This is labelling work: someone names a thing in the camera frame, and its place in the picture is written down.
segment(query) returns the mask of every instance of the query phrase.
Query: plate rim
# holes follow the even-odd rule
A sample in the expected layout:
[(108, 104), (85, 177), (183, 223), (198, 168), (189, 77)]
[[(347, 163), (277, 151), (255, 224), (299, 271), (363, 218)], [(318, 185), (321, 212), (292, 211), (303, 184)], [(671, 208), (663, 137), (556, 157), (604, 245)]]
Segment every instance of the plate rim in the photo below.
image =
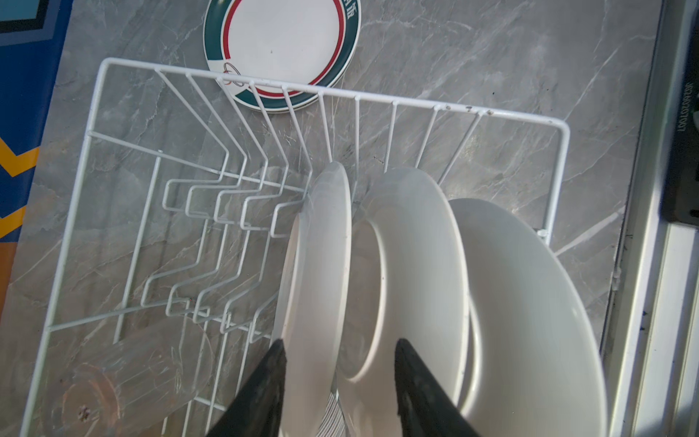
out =
[[(224, 18), (227, 16), (228, 10), (232, 6), (232, 4), (235, 3), (236, 1), (240, 2), (242, 0), (224, 0), (224, 3), (227, 3), (226, 9), (224, 11)], [(333, 77), (331, 77), (327, 83), (320, 85), (319, 83), (322, 82), (323, 79), (328, 78), (328, 76), (332, 72), (333, 68), (336, 65), (338, 65), (337, 61), (340, 57), (338, 55), (335, 62), (332, 63), (330, 65), (330, 67), (328, 67), (328, 71), (326, 72), (326, 74), (320, 78), (317, 86), (332, 87), (337, 83), (338, 80), (340, 80), (340, 78), (343, 76), (343, 74), (347, 70), (347, 67), (350, 65), (350, 62), (352, 61), (352, 58), (354, 57), (354, 53), (356, 52), (357, 43), (359, 42), (359, 34), (361, 32), (361, 0), (337, 0), (337, 1), (339, 2), (340, 6), (343, 10), (343, 16), (345, 18), (345, 25), (346, 25), (346, 28), (345, 28), (346, 35), (347, 35), (347, 28), (349, 27), (348, 24), (350, 22), (349, 21), (350, 19), (347, 17), (347, 9), (353, 3), (356, 4), (356, 14), (355, 14), (356, 15), (356, 31), (355, 31), (355, 35), (354, 35), (354, 38), (352, 39), (352, 41), (347, 41), (345, 39), (345, 41), (343, 41), (340, 44), (340, 53), (341, 53), (343, 51), (343, 49), (345, 48), (345, 46), (347, 46), (348, 43), (351, 43), (351, 48), (349, 50), (349, 53), (347, 54), (347, 59), (343, 62), (341, 67), (335, 73), (333, 73)], [(206, 46), (207, 46), (206, 30), (207, 30), (208, 16), (209, 16), (211, 6), (215, 2), (218, 2), (218, 0), (209, 0), (208, 4), (206, 6), (206, 13), (204, 14), (203, 29), (202, 29), (202, 46), (204, 49), (204, 57), (207, 61), (207, 67), (210, 71), (212, 71), (212, 70), (209, 67), (209, 61), (218, 60), (218, 59), (210, 59), (209, 53), (208, 53), (207, 48), (206, 48)], [(222, 34), (223, 34), (222, 30), (223, 29), (221, 28), (221, 29), (217, 29), (217, 31), (216, 31), (221, 35), (221, 38), (222, 38)], [(221, 55), (222, 55), (221, 60), (225, 60), (223, 53), (221, 53)], [(265, 78), (265, 79), (278, 80), (278, 78)], [(237, 94), (232, 94), (228, 91), (228, 89), (225, 89), (225, 88), (224, 88), (224, 90), (227, 93), (229, 93), (229, 95), (233, 99), (235, 99), (238, 103), (244, 105), (245, 107), (253, 109), (253, 110), (261, 110), (260, 107), (257, 105), (257, 101), (254, 100), (254, 97), (252, 98), (252, 103), (250, 101), (246, 101), (240, 97), (240, 94), (244, 94), (246, 92), (250, 96), (252, 96), (253, 94), (248, 89), (244, 89), (243, 91), (241, 91)], [(264, 97), (261, 95), (260, 99), (262, 101), (262, 104), (264, 105), (265, 110), (268, 113), (284, 113), (284, 112), (289, 111), (289, 108), (286, 105), (286, 100), (283, 97), (272, 99), (272, 98)], [(290, 99), (291, 99), (291, 107), (293, 109), (301, 109), (301, 108), (304, 108), (304, 107), (310, 105), (314, 101), (318, 100), (318, 95), (312, 94), (312, 93), (301, 92), (299, 94), (290, 96)]]
[[(346, 225), (346, 229), (344, 229), (344, 230), (345, 230), (345, 235), (347, 236), (347, 242), (345, 244), (344, 251), (343, 251), (343, 255), (345, 257), (345, 259), (344, 259), (345, 265), (343, 266), (344, 278), (342, 279), (342, 281), (343, 281), (342, 287), (340, 290), (338, 290), (340, 293), (340, 301), (338, 304), (339, 317), (338, 317), (338, 320), (336, 320), (336, 324), (334, 326), (335, 334), (334, 334), (334, 338), (333, 338), (333, 342), (332, 342), (333, 343), (332, 350), (333, 350), (334, 356), (333, 356), (333, 358), (331, 358), (331, 361), (335, 362), (335, 365), (333, 365), (333, 374), (334, 374), (335, 369), (336, 369), (336, 364), (337, 364), (338, 353), (339, 353), (339, 349), (340, 349), (340, 339), (342, 338), (342, 328), (343, 328), (343, 322), (345, 319), (345, 317), (344, 317), (345, 308), (347, 305), (347, 286), (348, 286), (348, 282), (349, 282), (349, 278), (350, 278), (350, 275), (349, 275), (350, 274), (350, 270), (349, 270), (350, 263), (349, 262), (350, 262), (350, 250), (352, 248), (352, 205), (351, 205), (351, 201), (350, 201), (349, 180), (347, 178), (347, 171), (345, 170), (345, 167), (338, 162), (331, 162), (318, 175), (318, 178), (320, 178), (320, 176), (323, 175), (324, 173), (338, 173), (340, 175), (340, 177), (342, 179), (342, 182), (341, 182), (342, 197), (344, 198), (344, 200), (346, 200), (346, 202), (345, 202), (346, 214), (343, 214), (343, 217), (346, 219), (345, 220), (346, 223), (344, 223), (343, 225)], [(313, 195), (313, 190), (311, 188), (309, 195), (307, 195), (306, 198), (304, 199), (303, 207), (306, 207), (307, 205), (312, 203), (312, 195)], [(287, 323), (286, 318), (289, 315), (289, 309), (291, 308), (291, 305), (292, 305), (291, 297), (293, 297), (294, 295), (298, 296), (298, 291), (297, 291), (297, 293), (294, 293), (293, 288), (295, 286), (300, 287), (303, 284), (303, 279), (302, 279), (302, 277), (303, 277), (303, 272), (302, 272), (303, 265), (299, 266), (299, 259), (303, 258), (301, 261), (305, 260), (305, 255), (302, 253), (304, 251), (304, 247), (306, 247), (306, 244), (305, 244), (303, 237), (304, 236), (308, 237), (308, 233), (312, 231), (312, 228), (308, 227), (307, 232), (306, 233), (303, 232), (303, 230), (301, 229), (301, 218), (300, 217), (298, 220), (295, 220), (295, 222), (299, 223), (299, 225), (298, 225), (298, 227), (299, 227), (298, 247), (297, 247), (297, 251), (296, 251), (296, 256), (294, 257), (294, 265), (293, 265), (293, 268), (291, 269), (293, 276), (292, 276), (292, 281), (290, 282), (291, 289), (289, 290), (289, 300), (287, 302), (287, 308), (284, 309), (284, 320), (278, 320), (278, 318), (275, 317), (275, 323), (274, 323), (274, 327), (272, 329), (273, 332), (277, 331), (277, 329), (275, 329), (275, 327), (277, 326), (277, 323), (279, 322), (282, 325), (281, 328), (278, 330), (280, 335), (288, 332), (287, 331), (288, 323)], [(326, 328), (329, 329), (330, 327), (331, 327), (331, 325), (327, 324)], [(332, 378), (328, 381), (327, 391), (326, 391), (327, 393), (331, 392), (331, 387), (332, 387)], [(324, 397), (322, 398), (323, 399), (322, 409), (320, 410), (322, 413), (319, 415), (318, 425), (320, 425), (322, 423), (322, 419), (324, 417), (324, 412), (325, 412), (325, 409), (327, 406), (327, 398), (325, 396), (326, 395), (324, 395)], [(283, 411), (284, 410), (282, 409), (282, 421), (284, 419)]]

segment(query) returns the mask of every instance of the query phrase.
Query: clear glass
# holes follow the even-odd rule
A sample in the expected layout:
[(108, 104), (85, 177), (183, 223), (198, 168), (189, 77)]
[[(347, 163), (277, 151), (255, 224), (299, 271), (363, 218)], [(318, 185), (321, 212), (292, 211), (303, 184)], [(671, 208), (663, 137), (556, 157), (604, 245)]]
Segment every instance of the clear glass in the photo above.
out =
[(85, 359), (49, 389), (49, 436), (128, 436), (191, 401), (208, 384), (213, 355), (204, 330), (167, 317)]

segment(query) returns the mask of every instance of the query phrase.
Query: dish rack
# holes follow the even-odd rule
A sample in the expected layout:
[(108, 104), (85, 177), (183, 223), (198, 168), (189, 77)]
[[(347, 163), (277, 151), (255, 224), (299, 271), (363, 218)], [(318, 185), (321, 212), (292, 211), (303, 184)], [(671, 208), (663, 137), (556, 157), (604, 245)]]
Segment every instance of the dish rack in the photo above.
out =
[[(155, 99), (160, 99), (163, 92), (171, 93), (170, 95), (174, 96), (173, 101), (179, 101), (185, 109), (183, 112), (189, 114), (188, 122), (203, 129), (206, 137), (203, 141), (214, 147), (217, 155), (210, 156), (202, 153), (192, 157), (191, 154), (186, 153), (186, 147), (180, 147), (179, 151), (184, 150), (185, 153), (178, 155), (168, 150), (168, 145), (173, 144), (172, 138), (161, 139), (154, 147), (145, 141), (142, 142), (143, 136), (131, 138), (129, 134), (122, 131), (123, 135), (120, 137), (118, 129), (109, 127), (116, 115), (109, 108), (101, 108), (104, 95), (114, 97), (123, 93), (122, 90), (115, 88), (116, 81), (108, 78), (108, 74), (113, 71), (118, 71), (117, 75), (121, 78), (136, 78), (147, 81), (149, 84), (154, 80), (160, 80), (161, 92)], [(247, 84), (261, 111), (241, 108), (242, 105), (225, 91), (226, 84), (231, 82)], [(279, 89), (287, 103), (288, 114), (270, 116), (260, 104), (256, 86)], [(320, 114), (319, 120), (306, 120), (308, 125), (315, 123), (317, 125), (315, 128), (307, 126), (304, 120), (300, 120), (303, 119), (300, 114), (307, 109), (294, 110), (291, 107), (289, 95), (297, 92), (318, 96), (316, 106)], [(331, 135), (335, 137), (338, 131), (336, 116), (340, 114), (338, 110), (340, 106), (344, 108), (346, 129), (343, 132), (347, 135), (343, 140), (344, 150), (338, 152), (334, 150), (336, 143), (331, 141)], [(106, 120), (106, 128), (101, 126), (104, 124), (99, 115), (101, 110), (107, 112), (103, 117)], [(403, 149), (397, 148), (395, 138), (396, 128), (399, 127), (396, 120), (400, 117), (399, 111), (404, 110), (420, 110), (424, 113), (426, 123), (424, 133), (420, 138), (414, 138), (416, 145), (414, 161), (394, 157), (399, 150)], [(369, 140), (362, 138), (362, 122), (378, 123), (376, 120), (382, 116), (388, 119), (387, 126), (383, 126), (381, 130), (382, 135)], [(283, 247), (281, 250), (276, 250), (271, 249), (271, 245), (277, 244), (278, 241), (286, 241), (287, 232), (290, 229), (289, 217), (293, 217), (300, 208), (308, 192), (314, 176), (314, 162), (318, 166), (323, 162), (340, 160), (347, 169), (353, 205), (357, 205), (361, 200), (361, 194), (366, 193), (371, 184), (371, 171), (368, 167), (373, 166), (375, 173), (379, 174), (389, 168), (389, 163), (396, 161), (401, 161), (397, 165), (413, 165), (421, 168), (426, 152), (431, 148), (439, 147), (430, 143), (431, 134), (440, 123), (453, 120), (465, 129), (462, 129), (461, 141), (454, 148), (448, 162), (445, 165), (442, 164), (441, 170), (434, 176), (438, 184), (442, 185), (454, 164), (467, 150), (469, 139), (473, 137), (479, 123), (489, 118), (551, 127), (558, 132), (558, 145), (543, 223), (537, 229), (538, 235), (548, 244), (556, 217), (570, 139), (570, 130), (563, 120), (460, 103), (300, 85), (127, 59), (105, 59), (97, 74), (92, 96), (66, 228), (20, 435), (28, 436), (30, 429), (38, 426), (32, 422), (38, 410), (37, 401), (43, 390), (42, 384), (50, 379), (46, 373), (51, 369), (46, 366), (46, 363), (52, 336), (65, 330), (108, 321), (114, 324), (111, 339), (116, 343), (122, 338), (130, 317), (144, 315), (147, 311), (153, 314), (153, 310), (157, 311), (161, 317), (163, 313), (166, 316), (186, 314), (192, 317), (196, 323), (204, 325), (204, 329), (212, 339), (212, 344), (216, 345), (215, 369), (210, 383), (210, 392), (200, 394), (181, 412), (182, 436), (192, 434), (194, 429), (192, 424), (195, 422), (202, 428), (201, 431), (196, 432), (205, 433), (216, 420), (215, 411), (225, 411), (226, 404), (232, 400), (229, 394), (229, 399), (219, 401), (221, 397), (219, 389), (227, 380), (235, 380), (235, 389), (231, 390), (231, 393), (237, 393), (244, 376), (249, 374), (250, 369), (257, 365), (256, 360), (261, 358), (261, 355), (253, 357), (250, 353), (251, 348), (264, 344), (260, 342), (263, 338), (270, 338), (269, 317), (273, 318), (274, 314), (274, 303), (279, 286), (276, 273), (280, 265), (272, 266), (269, 260), (273, 253), (281, 252), (282, 255), (284, 253)], [(169, 125), (182, 125), (182, 120), (170, 121)], [(467, 124), (464, 125), (462, 120), (466, 120)], [(317, 140), (311, 144), (308, 140), (309, 136), (314, 136)], [(362, 169), (364, 158), (360, 158), (361, 149), (368, 142), (372, 144), (384, 142), (380, 148), (383, 153), (380, 156), (374, 156), (371, 165), (368, 167), (365, 165), (365, 169)], [(444, 145), (444, 147), (453, 148), (454, 145)], [(93, 185), (88, 180), (90, 174), (88, 170), (92, 165), (91, 159), (99, 160), (103, 150), (122, 153), (120, 155), (122, 157), (137, 155), (138, 159), (130, 159), (131, 162), (138, 163), (141, 168), (145, 165), (144, 160), (147, 159), (150, 169), (150, 182), (147, 184), (145, 203), (139, 206), (143, 209), (135, 232), (135, 240), (130, 244), (132, 249), (125, 254), (130, 257), (130, 262), (122, 282), (124, 291), (113, 310), (95, 311), (74, 320), (59, 321), (57, 311), (62, 302), (62, 293), (70, 292), (62, 290), (62, 287), (66, 277), (66, 266), (72, 260), (69, 252), (76, 229), (79, 206), (82, 201), (89, 209), (91, 203), (91, 199), (85, 198), (87, 195), (83, 196), (85, 187)], [(165, 165), (178, 168), (179, 173), (168, 174), (164, 170)], [(180, 190), (183, 189), (187, 193), (184, 200), (179, 197)], [(172, 220), (187, 223), (192, 229), (195, 226), (197, 229), (201, 227), (201, 230), (196, 231), (200, 236), (189, 248), (190, 252), (195, 252), (196, 255), (192, 255), (194, 258), (192, 262), (179, 264), (176, 262), (178, 255), (156, 265), (149, 273), (142, 273), (139, 268), (152, 261), (149, 254), (142, 253), (146, 251), (144, 247), (149, 224), (155, 221), (153, 217), (156, 214), (162, 213), (167, 214)], [(237, 234), (238, 239), (235, 245), (230, 245), (227, 239), (233, 234)], [(216, 241), (219, 241), (218, 250), (211, 250), (209, 245)], [(210, 256), (210, 262), (205, 260), (207, 256)], [(252, 263), (251, 259), (255, 260), (255, 265), (252, 267), (246, 264)], [(169, 266), (170, 261), (175, 261), (175, 265)], [(226, 263), (232, 264), (232, 269), (222, 274), (223, 265)], [(253, 272), (243, 273), (247, 268), (252, 268)], [(157, 286), (159, 281), (171, 278), (179, 278), (179, 281), (165, 288)], [(184, 291), (191, 288), (194, 288), (195, 292)], [(240, 336), (240, 341), (233, 346), (229, 336), (234, 334)], [(232, 354), (233, 349), (236, 356), (240, 355), (238, 371), (237, 374), (233, 372), (224, 376), (229, 370), (229, 365), (224, 365), (224, 357), (229, 352)], [(195, 415), (201, 416), (199, 420), (194, 420)], [(172, 427), (172, 424), (168, 425), (168, 419), (165, 419), (161, 434), (179, 435), (180, 432), (174, 431)]]

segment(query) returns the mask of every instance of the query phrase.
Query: gray marble countertop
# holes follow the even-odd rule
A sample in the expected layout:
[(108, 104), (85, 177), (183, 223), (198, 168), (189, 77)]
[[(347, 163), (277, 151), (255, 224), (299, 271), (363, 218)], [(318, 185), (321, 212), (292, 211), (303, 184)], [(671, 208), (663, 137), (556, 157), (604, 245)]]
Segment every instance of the gray marble countertop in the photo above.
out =
[[(0, 401), (0, 437), (15, 435), (19, 429), (99, 63), (115, 56), (206, 69), (202, 31), (207, 3), (75, 0), (0, 320), (0, 387), (5, 394)], [(551, 247), (575, 283), (598, 338), (659, 11), (660, 1), (650, 0), (365, 1), (358, 48), (337, 85), (566, 120), (571, 128), (570, 151)], [(158, 123), (177, 124), (179, 117), (161, 98), (160, 89), (150, 83), (127, 82), (107, 98), (112, 99), (113, 104), (108, 104), (112, 112), (107, 111), (102, 122), (120, 123), (121, 133), (132, 139), (158, 138), (153, 133), (162, 126)], [(142, 121), (131, 123), (129, 117), (135, 114)], [(317, 121), (317, 114), (310, 107), (301, 112), (301, 121)], [(164, 119), (152, 122), (158, 117)], [(405, 133), (402, 141), (394, 143), (396, 163), (409, 155), (407, 138), (424, 128), (416, 120), (407, 112), (399, 115), (397, 123)], [(384, 126), (385, 121), (369, 120), (367, 138), (375, 139)], [(487, 127), (494, 133), (474, 135), (445, 183), (447, 195), (487, 199), (538, 224), (556, 142), (550, 132), (517, 125)], [(340, 154), (349, 141), (343, 132), (343, 126), (333, 126), (333, 147)], [(432, 141), (455, 147), (461, 135), (462, 129), (447, 127), (437, 131)], [(370, 165), (377, 147), (368, 141), (362, 162)], [(425, 169), (435, 171), (434, 163), (452, 151), (426, 155)], [(131, 157), (105, 152), (89, 168), (91, 177), (98, 180), (110, 171), (121, 171), (123, 163), (135, 169), (120, 179), (126, 181), (120, 185), (123, 190), (115, 194), (97, 184), (88, 190), (94, 213), (78, 219), (75, 255), (66, 271), (59, 319), (106, 310), (120, 301), (121, 291), (112, 300), (111, 294), (119, 287), (123, 290), (124, 266), (133, 250), (133, 238), (121, 244), (120, 237), (138, 226), (140, 213), (123, 208), (114, 218), (100, 212), (127, 206), (142, 196), (150, 173), (139, 171), (150, 168), (152, 162), (140, 166)], [(315, 160), (314, 171), (322, 164), (321, 159)], [(158, 242), (174, 235), (177, 242), (167, 256), (176, 259), (195, 245), (193, 235), (198, 232), (201, 228), (197, 231), (179, 222), (155, 229), (147, 240), (152, 256), (163, 256), (157, 253)], [(91, 245), (97, 240), (109, 244)], [(284, 247), (285, 243), (273, 245), (273, 257), (283, 259)], [(145, 277), (147, 272), (139, 274)], [(106, 297), (90, 298), (99, 293)], [(50, 363), (60, 370), (86, 345), (98, 347), (110, 341), (113, 330), (106, 333), (106, 324), (54, 336)], [(232, 394), (223, 390), (220, 398), (229, 402)]]

